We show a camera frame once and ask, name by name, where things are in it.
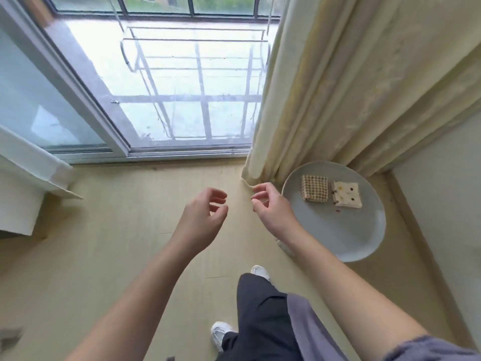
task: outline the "person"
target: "person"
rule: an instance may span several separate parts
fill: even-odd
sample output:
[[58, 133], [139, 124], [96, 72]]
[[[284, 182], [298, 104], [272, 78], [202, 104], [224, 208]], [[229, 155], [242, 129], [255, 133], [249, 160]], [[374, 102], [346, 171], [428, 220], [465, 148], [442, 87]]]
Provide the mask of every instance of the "person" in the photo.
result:
[[[338, 260], [302, 228], [289, 201], [272, 183], [257, 185], [254, 192], [254, 211], [305, 267], [362, 360], [481, 361], [475, 351], [431, 337]], [[225, 192], [206, 188], [186, 205], [170, 241], [68, 361], [144, 358], [179, 276], [222, 227], [228, 213], [226, 198]], [[238, 333], [223, 322], [212, 327], [221, 351], [218, 360], [346, 360], [307, 300], [278, 291], [261, 266], [239, 279], [237, 316]]]

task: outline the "shirt sleeve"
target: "shirt sleeve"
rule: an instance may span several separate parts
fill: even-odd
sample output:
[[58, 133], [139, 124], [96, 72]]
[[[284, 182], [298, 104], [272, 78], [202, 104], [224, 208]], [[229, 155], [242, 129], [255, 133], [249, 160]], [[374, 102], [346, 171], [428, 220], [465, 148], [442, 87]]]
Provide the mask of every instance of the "shirt sleeve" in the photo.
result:
[[481, 355], [439, 338], [423, 336], [396, 347], [383, 361], [481, 361]]

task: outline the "person's left hand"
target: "person's left hand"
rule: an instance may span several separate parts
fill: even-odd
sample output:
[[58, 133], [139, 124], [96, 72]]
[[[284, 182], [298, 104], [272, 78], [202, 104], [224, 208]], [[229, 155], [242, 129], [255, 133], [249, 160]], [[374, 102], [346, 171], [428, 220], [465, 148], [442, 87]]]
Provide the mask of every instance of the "person's left hand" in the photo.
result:
[[205, 188], [185, 206], [172, 241], [181, 244], [193, 256], [206, 249], [219, 233], [228, 207], [224, 204], [227, 194], [219, 189]]

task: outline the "sneaker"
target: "sneaker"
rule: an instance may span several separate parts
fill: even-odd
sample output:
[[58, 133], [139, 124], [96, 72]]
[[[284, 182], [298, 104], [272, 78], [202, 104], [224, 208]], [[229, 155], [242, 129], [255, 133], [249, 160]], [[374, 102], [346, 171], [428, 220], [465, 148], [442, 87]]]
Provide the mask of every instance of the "sneaker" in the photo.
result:
[[253, 273], [254, 275], [257, 275], [257, 276], [261, 276], [261, 277], [265, 278], [267, 281], [270, 282], [270, 276], [269, 276], [267, 270], [262, 266], [255, 265], [254, 267], [252, 267], [251, 273]]
[[227, 332], [233, 332], [232, 327], [226, 322], [215, 322], [211, 327], [212, 340], [219, 350], [222, 352], [222, 340]]

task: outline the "pants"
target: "pants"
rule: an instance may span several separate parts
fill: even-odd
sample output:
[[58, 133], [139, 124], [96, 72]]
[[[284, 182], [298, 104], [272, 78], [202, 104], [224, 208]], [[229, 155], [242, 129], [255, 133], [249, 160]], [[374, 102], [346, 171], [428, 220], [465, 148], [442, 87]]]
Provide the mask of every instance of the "pants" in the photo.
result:
[[263, 277], [251, 273], [240, 277], [237, 319], [239, 332], [225, 334], [224, 352], [217, 361], [302, 361], [287, 312], [287, 294], [279, 292]]

